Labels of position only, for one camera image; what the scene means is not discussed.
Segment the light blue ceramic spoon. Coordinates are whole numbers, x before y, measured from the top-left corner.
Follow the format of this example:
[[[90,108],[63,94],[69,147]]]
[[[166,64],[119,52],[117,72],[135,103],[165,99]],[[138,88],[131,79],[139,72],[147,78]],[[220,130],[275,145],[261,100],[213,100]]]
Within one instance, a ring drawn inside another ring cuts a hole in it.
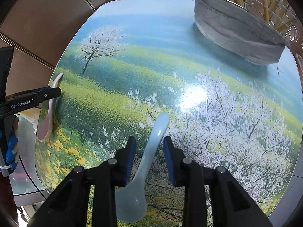
[[[169,114],[159,114],[153,125],[135,177],[126,187],[115,191],[116,215],[119,221],[135,223],[144,218],[147,211],[144,191],[145,181],[168,125]]]

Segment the bamboo chopstick three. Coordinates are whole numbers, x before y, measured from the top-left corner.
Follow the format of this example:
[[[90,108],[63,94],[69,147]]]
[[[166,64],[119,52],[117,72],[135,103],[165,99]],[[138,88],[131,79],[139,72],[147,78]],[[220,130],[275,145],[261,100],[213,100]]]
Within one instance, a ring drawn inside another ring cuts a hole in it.
[[[279,25],[276,30],[280,33],[286,31],[287,29],[290,28],[292,24],[296,22],[295,18],[289,19],[287,22],[282,22],[281,25]]]

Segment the bamboo chopstick four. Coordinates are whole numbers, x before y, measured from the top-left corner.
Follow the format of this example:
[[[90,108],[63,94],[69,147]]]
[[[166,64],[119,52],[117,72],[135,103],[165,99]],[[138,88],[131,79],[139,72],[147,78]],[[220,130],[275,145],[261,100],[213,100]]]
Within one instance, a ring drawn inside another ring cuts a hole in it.
[[[263,4],[263,20],[268,23],[269,22],[269,12],[268,12],[268,1],[262,0]]]

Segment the bamboo chopstick seven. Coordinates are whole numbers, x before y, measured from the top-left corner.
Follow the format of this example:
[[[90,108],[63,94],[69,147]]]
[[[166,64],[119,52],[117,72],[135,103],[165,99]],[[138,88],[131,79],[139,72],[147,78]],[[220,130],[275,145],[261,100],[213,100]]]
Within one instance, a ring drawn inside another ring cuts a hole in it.
[[[277,8],[277,5],[280,0],[271,0],[270,5],[269,5],[269,11],[274,12]]]

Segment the bamboo chopstick eight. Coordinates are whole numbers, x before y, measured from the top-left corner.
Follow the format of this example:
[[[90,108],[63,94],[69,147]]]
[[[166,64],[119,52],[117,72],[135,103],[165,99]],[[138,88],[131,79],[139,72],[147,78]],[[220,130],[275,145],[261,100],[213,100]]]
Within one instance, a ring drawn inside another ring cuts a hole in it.
[[[283,0],[282,5],[281,5],[281,10],[278,14],[278,19],[276,22],[275,27],[278,28],[280,26],[280,24],[282,23],[283,20],[283,16],[285,15],[287,8],[288,8],[288,1],[287,0]]]

